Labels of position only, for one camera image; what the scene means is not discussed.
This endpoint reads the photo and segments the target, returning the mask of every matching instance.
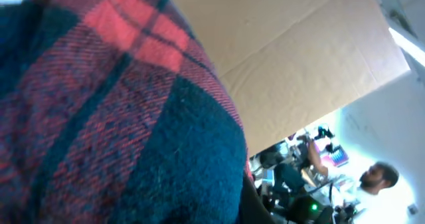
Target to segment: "man's beard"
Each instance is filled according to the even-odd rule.
[[[376,180],[376,181],[367,181],[365,180],[365,175],[363,174],[360,178],[361,186],[362,187],[376,187],[377,185],[381,184],[382,180]]]

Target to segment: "white shirt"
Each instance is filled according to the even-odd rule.
[[[328,167],[328,180],[334,181],[332,191],[333,205],[343,206],[344,203],[359,203],[356,209],[361,211],[366,209],[369,212],[378,204],[378,196],[367,193],[360,187],[359,181],[349,177],[335,167]]]

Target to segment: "person's arm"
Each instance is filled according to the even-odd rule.
[[[318,173],[327,177],[329,175],[328,168],[321,163],[320,155],[317,153],[314,140],[308,140],[308,159]]]

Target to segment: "red and blue plaid fabric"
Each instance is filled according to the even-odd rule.
[[[0,15],[2,223],[236,221],[242,124],[170,0]]]

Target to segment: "cardboard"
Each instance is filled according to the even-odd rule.
[[[250,155],[408,70],[375,0],[174,0],[242,118]]]

